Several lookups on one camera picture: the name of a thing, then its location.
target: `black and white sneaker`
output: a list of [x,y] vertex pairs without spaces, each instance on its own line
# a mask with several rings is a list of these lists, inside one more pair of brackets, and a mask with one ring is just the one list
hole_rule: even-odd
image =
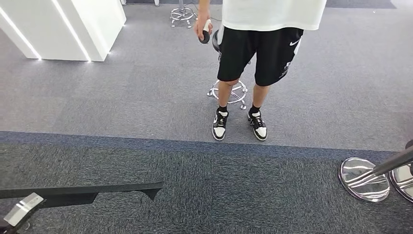
[[261,111],[248,112],[249,125],[254,128],[254,135],[258,140],[267,140],[267,126],[261,118]]
[[212,135],[216,140],[223,140],[225,137],[226,119],[228,112],[217,110],[215,113],[214,123],[212,124]]

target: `handheld controller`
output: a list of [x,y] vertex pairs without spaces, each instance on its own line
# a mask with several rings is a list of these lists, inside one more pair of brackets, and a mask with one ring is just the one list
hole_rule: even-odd
[[204,35],[204,39],[201,40],[198,38],[199,42],[202,44],[207,44],[209,42],[209,24],[211,23],[211,19],[208,19],[205,23],[205,26],[202,30],[202,34]]

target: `hand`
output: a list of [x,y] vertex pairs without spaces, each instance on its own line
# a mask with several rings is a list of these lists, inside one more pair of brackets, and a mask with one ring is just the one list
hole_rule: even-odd
[[[195,22],[194,31],[200,40],[204,40],[204,35],[202,30],[204,29],[205,23],[209,19],[209,10],[199,10],[198,11],[198,20]],[[209,34],[212,34],[212,23],[208,25]]]

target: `chrome round base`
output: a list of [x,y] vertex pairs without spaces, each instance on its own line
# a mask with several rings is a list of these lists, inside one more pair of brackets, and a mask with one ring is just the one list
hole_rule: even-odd
[[[215,93],[215,91],[218,90],[218,88],[215,88],[215,86],[217,86],[218,83],[219,83],[219,80],[217,80],[217,81],[214,83],[214,85],[212,86],[212,88],[208,91],[208,93],[206,94],[208,97],[214,96],[214,97],[218,100],[218,96],[217,96],[216,93]],[[235,93],[235,91],[237,91],[237,90],[239,90],[239,89],[241,89],[241,91],[242,91],[242,95],[241,95],[241,96],[239,96],[238,94]],[[237,102],[241,102],[242,104],[241,104],[240,108],[241,108],[242,110],[245,110],[245,109],[246,109],[246,105],[245,105],[244,98],[245,98],[247,92],[248,92],[248,89],[246,88],[245,84],[242,83],[241,81],[238,81],[238,84],[234,85],[234,86],[232,87],[232,91],[231,91],[231,95],[232,95],[233,97],[235,97],[236,100],[234,100],[234,101],[229,101],[228,104],[234,104],[234,103],[237,103]]]
[[412,164],[399,167],[389,172],[390,181],[396,190],[410,202],[413,202],[413,175],[411,173]]
[[374,167],[368,160],[351,157],[341,164],[338,176],[344,188],[354,197],[379,202],[389,195],[390,184],[385,175],[371,173]]
[[175,8],[170,12],[170,19],[171,27],[174,28],[176,25],[174,24],[176,21],[186,21],[188,26],[187,28],[191,28],[191,23],[189,20],[191,18],[196,18],[196,14],[193,12],[192,9],[183,7],[183,8]]

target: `cable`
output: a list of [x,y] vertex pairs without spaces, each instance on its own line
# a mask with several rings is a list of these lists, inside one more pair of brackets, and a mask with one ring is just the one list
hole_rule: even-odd
[[[196,6],[196,4],[195,4],[195,3],[193,3],[193,2],[190,2],[190,3],[185,4],[185,5],[184,5],[184,7],[185,7],[185,6],[188,6],[189,4],[194,5],[194,6],[195,6],[195,8],[196,8],[196,10],[197,10],[197,11],[199,11],[198,7],[197,7],[197,6]],[[219,21],[219,22],[221,22],[221,21],[222,21],[222,19],[216,19],[216,18],[214,18],[214,17],[210,17],[210,18],[211,18],[211,19],[213,19],[213,20]]]

